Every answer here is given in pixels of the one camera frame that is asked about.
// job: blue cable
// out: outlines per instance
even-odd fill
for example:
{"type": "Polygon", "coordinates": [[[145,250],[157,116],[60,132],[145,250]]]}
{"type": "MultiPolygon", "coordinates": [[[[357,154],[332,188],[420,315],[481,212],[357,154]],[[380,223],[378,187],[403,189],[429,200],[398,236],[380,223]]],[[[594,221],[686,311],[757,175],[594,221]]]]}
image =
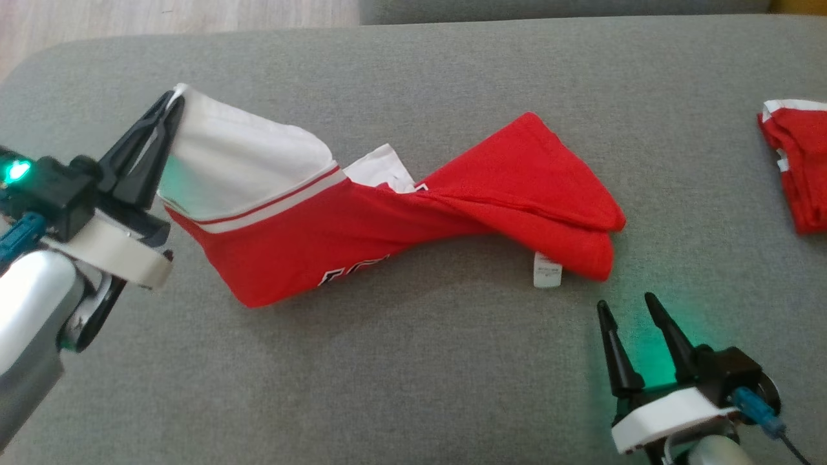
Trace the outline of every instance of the blue cable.
{"type": "Polygon", "coordinates": [[[767,405],[767,402],[764,402],[758,394],[742,386],[732,393],[729,401],[746,417],[760,424],[761,429],[770,439],[780,439],[799,462],[811,465],[786,436],[786,424],[775,415],[775,410],[767,405]]]}

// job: folded red shirt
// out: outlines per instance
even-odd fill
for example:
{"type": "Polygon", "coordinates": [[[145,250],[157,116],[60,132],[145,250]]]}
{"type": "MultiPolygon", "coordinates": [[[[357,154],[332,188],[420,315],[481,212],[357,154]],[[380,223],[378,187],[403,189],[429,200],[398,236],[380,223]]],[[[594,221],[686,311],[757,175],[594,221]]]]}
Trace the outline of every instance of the folded red shirt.
{"type": "Polygon", "coordinates": [[[781,182],[799,234],[827,231],[827,103],[769,100],[758,115],[781,159],[781,182]]]}
{"type": "Polygon", "coordinates": [[[309,132],[184,89],[159,195],[247,306],[469,234],[504,234],[577,274],[609,277],[608,232],[623,228],[623,212],[532,113],[401,189],[409,175],[395,153],[380,160],[388,182],[371,185],[309,132]]]}

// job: couch cushion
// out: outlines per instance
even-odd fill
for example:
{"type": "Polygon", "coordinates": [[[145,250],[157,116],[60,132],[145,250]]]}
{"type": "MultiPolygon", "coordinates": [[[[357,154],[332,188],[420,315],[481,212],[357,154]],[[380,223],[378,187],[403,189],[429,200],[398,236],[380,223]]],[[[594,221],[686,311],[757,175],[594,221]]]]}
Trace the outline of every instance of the couch cushion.
{"type": "Polygon", "coordinates": [[[763,13],[770,0],[359,0],[362,24],[763,13]]]}
{"type": "MultiPolygon", "coordinates": [[[[191,83],[303,127],[348,165],[384,142],[416,179],[526,111],[628,218],[605,283],[532,286],[501,237],[414,248],[272,308],[232,297],[173,228],[159,294],[129,287],[0,463],[605,463],[617,455],[595,304],[647,382],[669,381],[643,292],[693,343],[778,383],[797,444],[827,456],[827,238],[795,235],[770,98],[827,101],[827,18],[552,19],[88,41],[0,87],[0,143],[101,156],[191,83]]],[[[766,463],[794,463],[742,429],[766,463]]]]}

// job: red stripe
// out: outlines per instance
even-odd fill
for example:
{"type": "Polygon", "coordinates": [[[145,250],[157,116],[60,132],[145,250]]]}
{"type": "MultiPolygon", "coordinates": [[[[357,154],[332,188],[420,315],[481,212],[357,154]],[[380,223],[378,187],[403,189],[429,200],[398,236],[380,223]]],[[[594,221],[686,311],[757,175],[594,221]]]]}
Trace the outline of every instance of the red stripe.
{"type": "Polygon", "coordinates": [[[273,200],[271,200],[270,202],[267,202],[264,205],[259,205],[258,207],[255,207],[252,210],[247,210],[244,213],[239,213],[238,215],[234,215],[234,216],[227,217],[227,218],[210,219],[210,220],[207,220],[207,221],[195,221],[193,219],[191,219],[190,221],[192,221],[193,223],[196,223],[196,224],[215,224],[215,223],[222,223],[222,222],[225,222],[225,221],[232,221],[234,219],[239,219],[239,218],[245,217],[245,216],[247,216],[251,213],[255,213],[255,212],[257,212],[261,209],[266,209],[267,207],[271,206],[272,204],[277,204],[278,202],[281,202],[284,199],[288,199],[288,198],[298,194],[299,192],[309,188],[310,186],[316,184],[317,182],[327,178],[328,176],[333,175],[334,173],[336,173],[339,170],[340,170],[340,168],[337,166],[337,167],[333,168],[332,170],[328,171],[327,173],[325,173],[324,175],[319,176],[318,178],[313,180],[313,182],[311,182],[309,184],[306,184],[306,185],[303,185],[299,189],[296,189],[296,190],[294,190],[293,192],[291,192],[289,194],[282,195],[278,199],[273,199],[273,200]]]}

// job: blue cable connector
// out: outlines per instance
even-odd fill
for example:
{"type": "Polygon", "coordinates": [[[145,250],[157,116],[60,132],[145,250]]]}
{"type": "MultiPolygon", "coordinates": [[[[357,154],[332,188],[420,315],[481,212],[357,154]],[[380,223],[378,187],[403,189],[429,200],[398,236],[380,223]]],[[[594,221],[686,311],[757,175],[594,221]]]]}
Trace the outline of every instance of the blue cable connector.
{"type": "Polygon", "coordinates": [[[0,237],[0,273],[19,256],[34,250],[46,234],[46,218],[37,213],[26,213],[20,221],[0,237]]]}
{"type": "Polygon", "coordinates": [[[770,439],[778,439],[786,431],[786,425],[775,415],[775,410],[749,388],[739,387],[729,401],[749,419],[760,424],[770,439]]]}

